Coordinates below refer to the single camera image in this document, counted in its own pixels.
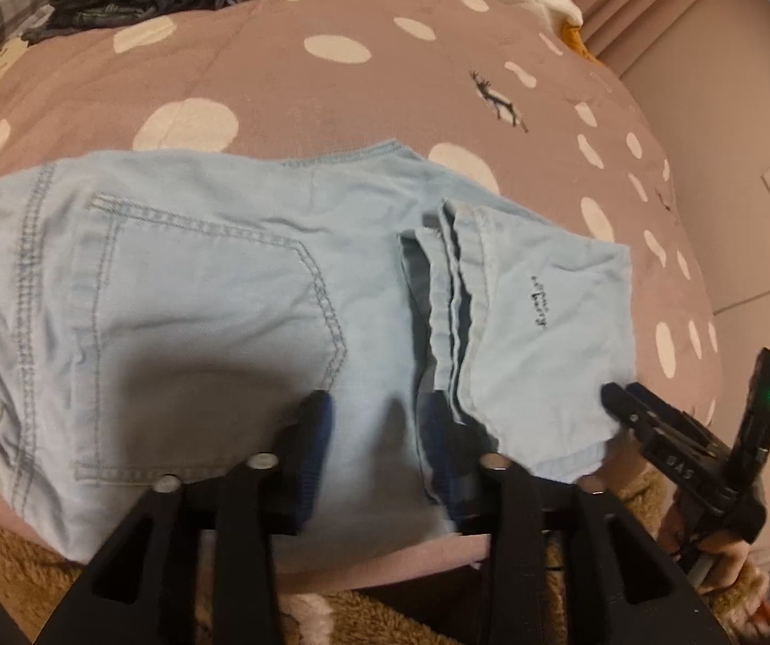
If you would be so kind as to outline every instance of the polka dot bedding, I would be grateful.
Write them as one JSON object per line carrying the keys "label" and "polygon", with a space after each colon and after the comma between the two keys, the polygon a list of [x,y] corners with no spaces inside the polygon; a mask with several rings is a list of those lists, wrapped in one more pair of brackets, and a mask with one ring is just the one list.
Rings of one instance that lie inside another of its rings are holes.
{"label": "polka dot bedding", "polygon": [[705,421],[719,355],[672,170],[610,71],[495,0],[248,0],[26,52],[0,177],[100,149],[310,158],[396,138],[631,250],[638,376]]}

